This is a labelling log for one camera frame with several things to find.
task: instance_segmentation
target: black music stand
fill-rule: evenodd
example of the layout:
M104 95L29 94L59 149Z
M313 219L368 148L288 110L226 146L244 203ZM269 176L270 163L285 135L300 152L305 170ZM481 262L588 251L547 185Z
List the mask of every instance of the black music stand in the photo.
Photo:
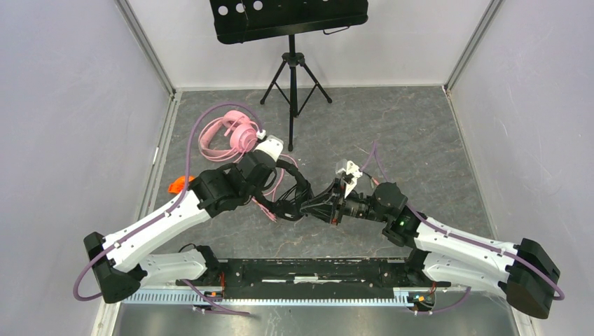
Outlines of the black music stand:
M332 99L305 64L303 53L295 51L295 34L317 30L362 25L368 19L367 0L210 0L217 39L224 44L244 43L276 36L289 36L289 52L282 55L282 63L268 86L260 104L276 87L289 103L289 151L293 150L293 119L297 118L312 93L319 88L328 103ZM289 65L291 87L286 97L277 79ZM302 66L314 81L303 105L297 104L297 71Z

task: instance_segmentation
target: white panel wall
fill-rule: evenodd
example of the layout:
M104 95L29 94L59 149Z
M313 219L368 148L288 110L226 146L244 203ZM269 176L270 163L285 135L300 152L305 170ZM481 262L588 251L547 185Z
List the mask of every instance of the white panel wall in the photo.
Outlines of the white panel wall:
M2 1L0 46L0 335L89 335L83 238L134 219L168 97L111 0Z
M252 0L244 2L247 6ZM289 51L287 37L224 45L207 0L130 0L178 88L263 88ZM296 37L323 85L443 84L489 0L369 0L369 21L339 34ZM289 71L280 82L289 82ZM309 85L305 71L299 83Z
M536 239L567 294L542 335L592 335L594 2L505 1L453 90L502 239Z

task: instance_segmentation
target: speckled gray floor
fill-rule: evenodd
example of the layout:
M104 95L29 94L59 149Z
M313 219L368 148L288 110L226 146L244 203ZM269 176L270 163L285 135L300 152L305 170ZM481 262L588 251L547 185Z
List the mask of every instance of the speckled gray floor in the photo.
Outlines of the speckled gray floor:
M330 184L337 161L346 158L362 165L372 141L378 140L387 173L419 210L453 227L490 236L476 182L441 88L354 87L327 91L334 100L332 104L315 92L296 119L295 150L291 154L312 183L314 193ZM306 94L306 90L299 90L300 102ZM288 143L287 103L273 90L266 105L261 106L262 95L262 90L182 94L157 206L172 197L167 187L184 173L187 137L195 119L215 103L248 103L259 112L268 134ZM213 145L228 146L227 141L219 136ZM192 174L218 165L204 159L198 145L194 145ZM375 164L368 170L380 175ZM361 180L357 191L371 191L366 179ZM195 243L210 245L220 258L408 255L409 249L399 248L382 236L383 226L353 218L344 218L338 227L311 217L298 223L274 223L250 204L192 227L158 252L175 252L184 244Z

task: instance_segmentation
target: gray floor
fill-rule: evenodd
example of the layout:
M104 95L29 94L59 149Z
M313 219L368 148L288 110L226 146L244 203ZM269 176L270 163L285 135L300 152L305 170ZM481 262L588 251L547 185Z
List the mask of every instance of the gray floor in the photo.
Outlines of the gray floor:
M328 93L332 104L315 92L295 124L291 155L312 183L314 193L332 181L337 161L346 158L362 165L372 141L378 140L387 173L419 210L453 227L491 235L457 126L440 87L333 88ZM301 100L306 94L299 91ZM172 197L167 187L184 173L186 142L195 119L215 103L248 103L259 112L267 132L287 143L287 103L274 90L261 106L262 95L262 90L182 94L157 206ZM222 136L215 140L214 145L228 146ZM204 159L197 145L192 153L194 175L219 165ZM376 176L380 173L375 164L369 172ZM369 193L371 188L363 180L357 190ZM274 223L250 204L192 227L161 246L158 253L175 252L184 244L195 243L210 245L220 258L408 255L407 248L394 246L381 235L382 227L352 218L345 218L338 227L315 218Z
M460 293L439 293L451 305ZM439 335L513 336L516 326L503 300L473 293L455 311L414 315L400 307L235 307L250 317L202 315L187 306L124 304L114 335Z

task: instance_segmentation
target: pink cable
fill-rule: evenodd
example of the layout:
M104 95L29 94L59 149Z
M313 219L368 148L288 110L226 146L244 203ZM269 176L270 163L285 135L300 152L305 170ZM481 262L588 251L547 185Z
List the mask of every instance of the pink cable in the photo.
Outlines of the pink cable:
M212 125L213 125L213 124L215 124L215 123L219 122L219 121L220 121L220 120L222 120L222 119L223 119L223 118L217 118L217 119L215 119L215 120L213 120L213 121L209 122L209 123L208 123L208 125L206 125L206 126L205 126L205 128L203 128L203 129L202 129L202 131L200 131L200 135L198 135L198 143L200 143L200 142L202 141L202 137L204 136L204 133L205 133L205 132L206 132L206 131L207 131L207 130L210 128L210 127L212 127ZM239 122L239 120L236 120L235 122L233 122L233 124L232 124L232 125L231 125L231 126L228 128L228 129L227 129L227 131L226 131L225 135L227 135L229 132L232 132L232 131L231 131L231 129L232 129L232 128L233 128L233 126L235 126L235 125L236 125L238 122ZM253 121L250 121L250 123L251 123L251 124L253 124L253 125L255 125L255 126L256 126L256 129L257 129L257 130L259 130L258 124L254 123ZM250 142L247 144L247 148L249 148L249 147L250 147L250 145L253 143L253 141L256 141L256 140L257 140L257 139L254 139L254 140L250 141ZM241 153L241 155L240 155L240 156L239 156L237 159L235 159L235 160L233 161L233 163L236 163L236 162L238 162L239 160L241 160L241 158L243 158L243 156L244 156L244 155L245 155L245 153L246 153L246 152L245 152L245 150L246 150L246 148L231 148L229 151L227 151L227 152L226 152L226 153L224 153L223 155L216 156L216 157L212 157L212 156L209 156L209 155L207 155L207 154L206 154L206 153L203 151L203 149L202 149L202 146L200 147L200 153L202 154L202 156L204 156L205 158L207 158L208 160L210 160L210 161L213 161L213 162L223 162L223 161L226 161L226 160L232 159L232 158L233 158L235 155L237 155L238 153ZM289 155L286 155L286 154L281 154L281 156L282 156L283 158L289 158L289 159L290 159L290 160L291 160L291 161L292 161L292 162L295 164L295 166L296 166L296 167L298 167L298 165L297 165L297 161L295 161L295 159L293 159L291 156L289 156ZM283 179L283 178L284 178L284 170L281 170L281 172L280 172L280 176L279 176L279 179L278 179L278 181L276 182L275 186L274 186L274 187L273 187L271 190L269 190L267 193L265 193L265 194L264 194L264 196L268 196L268 195L272 194L272 202L274 202L274 201L275 201L275 196L276 196L277 189L279 188L279 186L280 186L280 183L282 182L282 179ZM277 219L276 219L276 216L275 216L273 213L271 213L271 212L270 212L270 211L269 211L267 208L265 208L265 207L264 207L262 204L258 203L258 201L256 201L254 198L252 198L251 200L252 200L254 203L256 203L256 204L257 204L257 205L260 207L260 209L261 209L261 210L264 212L264 214L265 214L265 215L266 215L266 216L267 216L267 217L268 217L268 218L269 218L271 221L274 221L274 222L276 222L276 221L277 221Z

